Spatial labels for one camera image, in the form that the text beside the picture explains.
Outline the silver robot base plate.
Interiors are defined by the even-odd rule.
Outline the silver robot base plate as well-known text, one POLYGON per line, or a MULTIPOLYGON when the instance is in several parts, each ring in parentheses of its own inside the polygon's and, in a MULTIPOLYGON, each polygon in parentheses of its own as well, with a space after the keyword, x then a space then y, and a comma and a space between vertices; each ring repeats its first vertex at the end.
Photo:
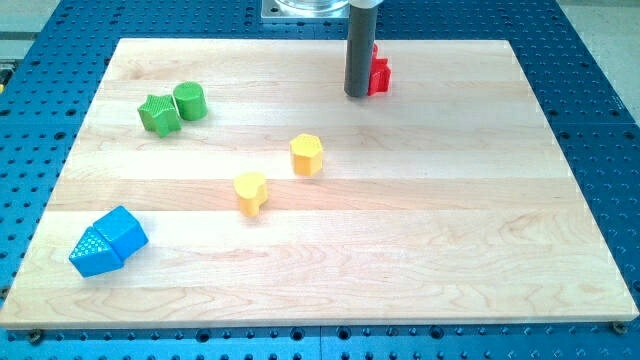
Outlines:
POLYGON ((263 19, 320 19, 346 18, 349 13, 347 0, 262 0, 263 19))

